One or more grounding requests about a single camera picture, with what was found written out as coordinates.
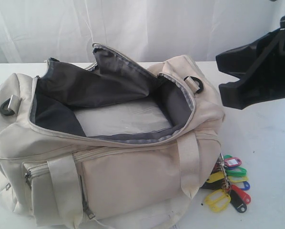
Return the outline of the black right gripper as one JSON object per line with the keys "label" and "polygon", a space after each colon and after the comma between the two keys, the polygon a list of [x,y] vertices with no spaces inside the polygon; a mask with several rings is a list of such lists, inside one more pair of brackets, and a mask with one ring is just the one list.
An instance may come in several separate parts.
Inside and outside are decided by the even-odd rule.
{"label": "black right gripper", "polygon": [[241,78],[263,50],[274,41],[266,57],[266,77],[240,79],[219,85],[223,106],[243,110],[246,107],[285,98],[285,16],[280,19],[280,29],[258,38],[252,43],[216,55],[218,70]]}

